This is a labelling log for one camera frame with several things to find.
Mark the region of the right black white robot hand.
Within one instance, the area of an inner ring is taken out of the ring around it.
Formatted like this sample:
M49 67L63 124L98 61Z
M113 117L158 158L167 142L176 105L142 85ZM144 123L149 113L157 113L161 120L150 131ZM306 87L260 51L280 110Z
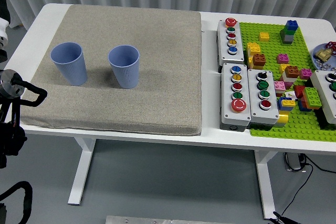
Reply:
M274 223L285 223L285 224L290 224L290 223L296 223L295 221L282 216L281 214L277 213L276 211L273 212L273 214L277 217L276 220L274 220Z

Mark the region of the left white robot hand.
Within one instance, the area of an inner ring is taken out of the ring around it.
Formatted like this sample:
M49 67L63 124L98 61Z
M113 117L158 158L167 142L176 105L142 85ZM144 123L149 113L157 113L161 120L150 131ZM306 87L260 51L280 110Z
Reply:
M7 0L1 0L1 49L8 44L6 28L11 23Z

